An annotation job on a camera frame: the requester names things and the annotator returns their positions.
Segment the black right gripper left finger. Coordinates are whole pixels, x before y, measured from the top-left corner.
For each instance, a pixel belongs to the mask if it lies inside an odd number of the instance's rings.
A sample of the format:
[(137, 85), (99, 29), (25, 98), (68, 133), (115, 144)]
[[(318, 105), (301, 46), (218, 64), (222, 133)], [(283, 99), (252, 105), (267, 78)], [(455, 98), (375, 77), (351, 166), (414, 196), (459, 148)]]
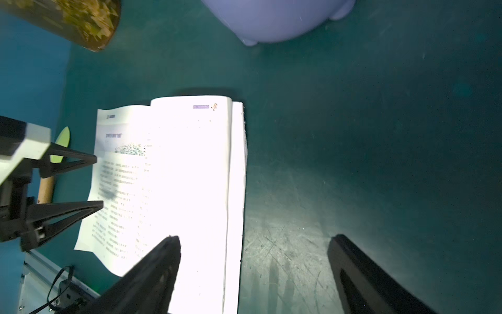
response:
[(177, 236), (153, 248), (105, 294), (60, 313), (168, 313), (181, 259)]

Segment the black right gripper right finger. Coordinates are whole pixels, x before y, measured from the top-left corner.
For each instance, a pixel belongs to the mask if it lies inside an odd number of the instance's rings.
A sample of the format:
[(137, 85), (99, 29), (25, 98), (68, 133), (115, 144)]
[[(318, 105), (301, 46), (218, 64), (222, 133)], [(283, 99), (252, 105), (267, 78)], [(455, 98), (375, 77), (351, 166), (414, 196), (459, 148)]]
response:
[(345, 313), (434, 313), (345, 235), (333, 237), (328, 259)]

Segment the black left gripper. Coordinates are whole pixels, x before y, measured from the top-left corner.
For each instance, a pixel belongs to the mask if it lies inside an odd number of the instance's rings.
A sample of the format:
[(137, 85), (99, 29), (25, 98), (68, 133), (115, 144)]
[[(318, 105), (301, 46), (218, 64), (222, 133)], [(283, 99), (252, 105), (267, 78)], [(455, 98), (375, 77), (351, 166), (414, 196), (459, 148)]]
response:
[(104, 207), (101, 200), (34, 204), (27, 196), (33, 168), (49, 178), (97, 162), (93, 154), (51, 143), (39, 160), (23, 159), (1, 184), (1, 242), (20, 238), (23, 252), (36, 249)]

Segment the science magazine book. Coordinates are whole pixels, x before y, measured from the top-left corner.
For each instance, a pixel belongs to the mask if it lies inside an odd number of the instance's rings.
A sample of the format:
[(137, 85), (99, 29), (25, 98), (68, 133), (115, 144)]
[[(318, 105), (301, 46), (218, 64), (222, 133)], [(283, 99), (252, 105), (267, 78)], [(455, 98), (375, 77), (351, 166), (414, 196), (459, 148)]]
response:
[(89, 199), (75, 249), (122, 277), (168, 236), (181, 262), (171, 313), (236, 313), (243, 250), (244, 106), (177, 96), (97, 113)]

